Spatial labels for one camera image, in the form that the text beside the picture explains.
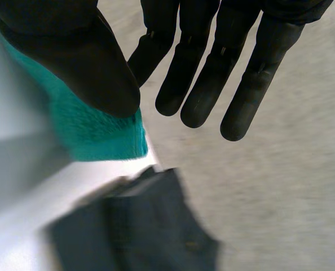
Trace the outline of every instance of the black glove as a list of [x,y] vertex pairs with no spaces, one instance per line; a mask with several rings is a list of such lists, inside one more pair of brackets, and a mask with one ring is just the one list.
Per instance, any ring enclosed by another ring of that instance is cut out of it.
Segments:
[[96,5],[97,0],[0,0],[0,32],[88,105],[129,117],[140,105],[139,86]]
[[178,112],[208,41],[218,12],[215,42],[182,110],[183,123],[200,127],[213,109],[244,47],[249,29],[263,10],[257,43],[236,94],[221,123],[227,140],[246,134],[285,53],[299,39],[304,25],[319,20],[333,0],[141,0],[147,34],[128,64],[142,86],[170,50],[180,5],[182,35],[164,83],[157,110]]

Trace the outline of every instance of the dark object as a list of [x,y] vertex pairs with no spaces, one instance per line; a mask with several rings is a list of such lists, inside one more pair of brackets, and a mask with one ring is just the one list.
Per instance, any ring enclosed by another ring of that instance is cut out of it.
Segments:
[[174,169],[101,191],[49,228],[64,270],[216,270],[219,244],[185,204]]
[[215,106],[262,10],[257,44],[221,123],[222,136],[237,141],[249,129],[278,66],[299,39],[304,25],[319,20],[332,2],[222,0],[218,8],[216,0],[141,0],[148,30],[128,63],[139,85],[143,85],[173,44],[180,4],[182,36],[156,98],[156,108],[162,115],[177,113],[206,48],[211,19],[219,9],[213,48],[181,111],[186,126],[200,127]]
[[[13,47],[50,70],[89,106],[114,117],[136,113],[139,86],[97,1],[8,1],[0,1],[0,32]],[[49,10],[50,19],[40,21],[37,15]]]

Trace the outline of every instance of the gray floor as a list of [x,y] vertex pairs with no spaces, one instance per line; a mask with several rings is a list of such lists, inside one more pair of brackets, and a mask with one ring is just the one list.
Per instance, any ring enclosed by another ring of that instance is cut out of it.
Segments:
[[[129,57],[145,32],[139,0],[99,5]],[[232,143],[219,125],[256,30],[203,127],[155,110],[173,50],[141,89],[144,121],[162,164],[181,169],[192,207],[224,241],[221,270],[335,271],[335,2],[303,31],[248,135]]]

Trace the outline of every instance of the teal towel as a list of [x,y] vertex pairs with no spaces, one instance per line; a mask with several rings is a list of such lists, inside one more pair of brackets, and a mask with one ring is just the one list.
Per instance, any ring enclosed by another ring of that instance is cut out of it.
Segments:
[[141,111],[118,119],[91,108],[44,66],[17,51],[4,38],[5,47],[50,97],[56,134],[77,161],[126,160],[148,152]]

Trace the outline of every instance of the white surface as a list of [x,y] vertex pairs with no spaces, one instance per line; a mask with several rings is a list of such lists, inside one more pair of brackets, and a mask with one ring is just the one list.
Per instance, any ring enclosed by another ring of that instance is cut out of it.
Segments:
[[44,226],[70,211],[76,200],[119,176],[133,177],[157,164],[152,151],[132,161],[72,163],[0,214],[0,270],[56,271],[50,261]]
[[0,44],[0,270],[56,271],[43,228],[80,197],[157,160],[76,163],[53,135],[43,92]]

